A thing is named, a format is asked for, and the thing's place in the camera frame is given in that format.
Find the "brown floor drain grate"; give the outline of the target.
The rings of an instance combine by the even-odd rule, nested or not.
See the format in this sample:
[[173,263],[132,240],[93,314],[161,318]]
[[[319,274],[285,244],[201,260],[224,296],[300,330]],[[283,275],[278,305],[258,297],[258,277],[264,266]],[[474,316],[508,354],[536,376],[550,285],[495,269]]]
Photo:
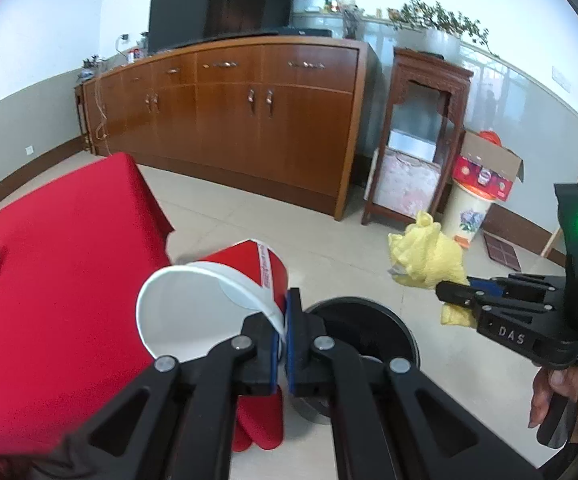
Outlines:
[[502,264],[502,266],[506,266],[507,269],[515,272],[521,271],[519,259],[512,245],[489,233],[483,234],[483,240],[488,256],[492,261]]

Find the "pink floral cushion panel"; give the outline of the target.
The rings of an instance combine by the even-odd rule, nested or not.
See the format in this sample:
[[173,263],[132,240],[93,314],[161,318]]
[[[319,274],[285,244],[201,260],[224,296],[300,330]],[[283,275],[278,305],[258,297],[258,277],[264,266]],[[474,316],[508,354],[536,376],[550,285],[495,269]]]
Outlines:
[[439,183],[441,167],[387,148],[383,155],[374,203],[416,218],[427,211]]

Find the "cream floral pedal bin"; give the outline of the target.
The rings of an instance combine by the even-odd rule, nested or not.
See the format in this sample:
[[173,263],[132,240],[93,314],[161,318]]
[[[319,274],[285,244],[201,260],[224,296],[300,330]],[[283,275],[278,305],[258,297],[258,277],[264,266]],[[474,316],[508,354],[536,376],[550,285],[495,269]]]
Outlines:
[[468,249],[495,198],[471,185],[453,182],[441,221],[441,231],[461,248]]

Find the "long wooden sideboard cabinet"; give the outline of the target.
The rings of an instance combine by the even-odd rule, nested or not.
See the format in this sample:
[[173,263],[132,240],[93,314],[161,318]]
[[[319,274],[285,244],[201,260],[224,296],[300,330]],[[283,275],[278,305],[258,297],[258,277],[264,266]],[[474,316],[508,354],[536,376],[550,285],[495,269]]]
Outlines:
[[349,39],[211,41],[92,77],[76,104],[94,154],[341,219],[376,63]]

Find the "trailing green plant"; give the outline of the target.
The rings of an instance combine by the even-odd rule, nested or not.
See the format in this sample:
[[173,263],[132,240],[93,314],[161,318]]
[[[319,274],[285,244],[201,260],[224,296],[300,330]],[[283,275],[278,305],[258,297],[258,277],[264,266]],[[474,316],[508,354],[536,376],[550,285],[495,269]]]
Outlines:
[[446,10],[439,1],[408,0],[400,9],[388,8],[387,14],[395,29],[438,30],[458,39],[467,36],[476,46],[493,54],[489,44],[489,29],[479,20],[472,20],[462,12]]

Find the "open red cardboard box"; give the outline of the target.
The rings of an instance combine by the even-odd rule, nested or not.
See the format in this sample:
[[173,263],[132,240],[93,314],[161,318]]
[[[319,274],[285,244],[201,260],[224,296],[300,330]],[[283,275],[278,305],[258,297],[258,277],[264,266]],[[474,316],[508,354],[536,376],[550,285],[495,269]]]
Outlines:
[[524,180],[524,161],[492,130],[466,131],[456,155],[452,178],[495,200],[506,202],[516,181]]

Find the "black round trash bin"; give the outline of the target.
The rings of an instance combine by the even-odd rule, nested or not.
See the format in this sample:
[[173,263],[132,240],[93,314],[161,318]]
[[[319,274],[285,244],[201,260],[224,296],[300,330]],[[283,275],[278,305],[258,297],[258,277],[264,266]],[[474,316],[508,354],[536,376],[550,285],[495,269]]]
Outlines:
[[[362,297],[336,297],[312,304],[305,310],[319,316],[327,334],[350,344],[364,361],[389,362],[403,358],[420,364],[420,353],[413,333],[404,322],[382,304]],[[306,420],[329,425],[326,398],[297,398],[293,394],[293,372],[298,364],[292,342],[291,321],[285,320],[287,334],[286,374],[293,408]]]

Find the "black flat screen television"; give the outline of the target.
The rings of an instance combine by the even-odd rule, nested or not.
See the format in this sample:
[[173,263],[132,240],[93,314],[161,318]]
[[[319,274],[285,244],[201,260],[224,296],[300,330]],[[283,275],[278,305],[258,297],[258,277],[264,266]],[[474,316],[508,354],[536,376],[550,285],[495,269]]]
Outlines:
[[151,0],[151,54],[216,38],[273,32],[289,24],[292,0]]

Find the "yellow cloth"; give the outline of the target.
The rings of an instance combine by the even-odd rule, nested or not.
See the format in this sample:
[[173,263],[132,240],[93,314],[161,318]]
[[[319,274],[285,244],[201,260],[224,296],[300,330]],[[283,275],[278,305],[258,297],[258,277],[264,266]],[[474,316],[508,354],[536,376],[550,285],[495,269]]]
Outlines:
[[393,280],[403,286],[435,289],[444,281],[468,285],[463,249],[441,232],[441,224],[426,211],[403,233],[387,236]]

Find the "red white paper cup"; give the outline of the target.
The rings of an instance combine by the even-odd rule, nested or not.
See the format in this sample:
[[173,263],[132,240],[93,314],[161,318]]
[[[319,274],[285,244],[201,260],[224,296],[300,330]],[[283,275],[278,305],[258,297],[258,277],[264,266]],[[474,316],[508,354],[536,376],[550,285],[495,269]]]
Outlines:
[[286,341],[289,274],[268,244],[248,238],[197,261],[167,266],[141,286],[136,324],[144,348],[181,362],[203,358],[262,313]]

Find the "dark carved wooden stand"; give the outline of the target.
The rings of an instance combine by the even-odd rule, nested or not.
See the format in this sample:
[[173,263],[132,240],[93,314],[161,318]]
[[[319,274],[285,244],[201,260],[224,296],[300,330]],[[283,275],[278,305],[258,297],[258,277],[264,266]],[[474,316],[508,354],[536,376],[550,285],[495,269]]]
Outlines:
[[436,187],[427,207],[429,214],[437,212],[463,140],[472,76],[471,70],[438,56],[399,47],[394,49],[385,119],[361,220],[364,226],[374,216],[405,224],[415,219],[414,214],[378,203],[378,191],[388,184],[382,169],[389,148],[438,168]]

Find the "red tablecloth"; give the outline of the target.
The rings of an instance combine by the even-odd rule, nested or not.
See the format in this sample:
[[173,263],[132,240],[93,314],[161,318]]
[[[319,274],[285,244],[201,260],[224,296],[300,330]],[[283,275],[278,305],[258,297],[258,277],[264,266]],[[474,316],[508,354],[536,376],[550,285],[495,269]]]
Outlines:
[[0,456],[52,450],[147,367],[135,304],[171,232],[123,153],[0,210]]

